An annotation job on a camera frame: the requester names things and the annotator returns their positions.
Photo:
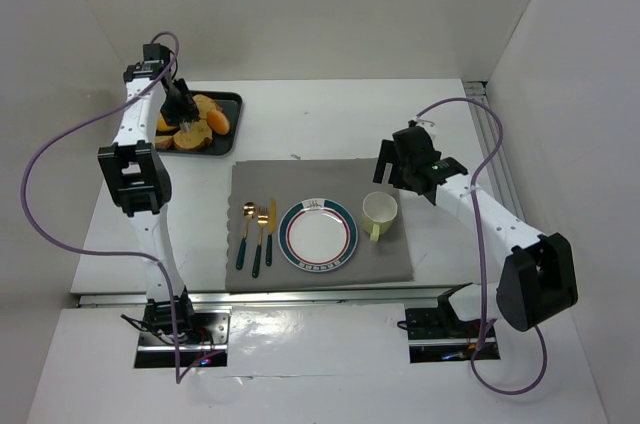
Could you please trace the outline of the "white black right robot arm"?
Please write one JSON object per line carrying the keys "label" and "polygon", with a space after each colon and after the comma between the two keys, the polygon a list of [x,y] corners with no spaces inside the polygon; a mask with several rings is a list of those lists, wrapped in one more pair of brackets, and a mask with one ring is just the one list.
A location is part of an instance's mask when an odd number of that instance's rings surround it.
{"label": "white black right robot arm", "polygon": [[505,320],[526,332],[578,301],[569,241],[526,224],[473,183],[456,159],[435,149],[417,122],[381,143],[373,175],[376,183],[411,191],[444,210],[482,239],[485,256],[499,265],[498,281],[483,273],[477,284],[440,296],[459,321]]}

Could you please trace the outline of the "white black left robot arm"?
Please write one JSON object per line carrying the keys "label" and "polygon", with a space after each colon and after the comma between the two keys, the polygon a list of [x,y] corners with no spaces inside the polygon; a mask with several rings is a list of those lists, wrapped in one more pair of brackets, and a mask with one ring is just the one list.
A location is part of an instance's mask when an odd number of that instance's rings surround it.
{"label": "white black left robot arm", "polygon": [[174,51],[157,42],[143,46],[143,58],[124,72],[127,96],[111,145],[98,151],[98,162],[114,204],[129,218],[143,254],[154,257],[146,271],[145,320],[157,328],[170,324],[171,312],[184,324],[193,309],[171,247],[167,211],[172,185],[155,148],[157,120],[188,129],[199,117],[182,79],[174,79]]}

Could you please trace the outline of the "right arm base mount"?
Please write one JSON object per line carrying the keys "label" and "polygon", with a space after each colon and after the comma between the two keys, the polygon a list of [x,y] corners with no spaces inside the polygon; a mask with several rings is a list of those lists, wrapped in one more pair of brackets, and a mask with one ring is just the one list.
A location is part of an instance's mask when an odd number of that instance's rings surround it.
{"label": "right arm base mount", "polygon": [[459,285],[441,293],[431,307],[405,310],[396,326],[406,333],[412,364],[470,361],[477,347],[480,320],[460,320],[450,304]]}

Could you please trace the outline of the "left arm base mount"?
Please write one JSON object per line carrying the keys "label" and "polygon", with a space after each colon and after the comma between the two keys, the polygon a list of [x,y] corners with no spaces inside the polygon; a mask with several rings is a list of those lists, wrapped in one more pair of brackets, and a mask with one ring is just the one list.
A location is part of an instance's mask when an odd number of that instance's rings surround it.
{"label": "left arm base mount", "polygon": [[174,341],[179,344],[182,370],[226,367],[231,324],[231,307],[196,309],[193,328],[180,331],[177,338],[164,331],[152,331],[143,319],[126,314],[120,318],[138,332],[135,369],[173,368]]}

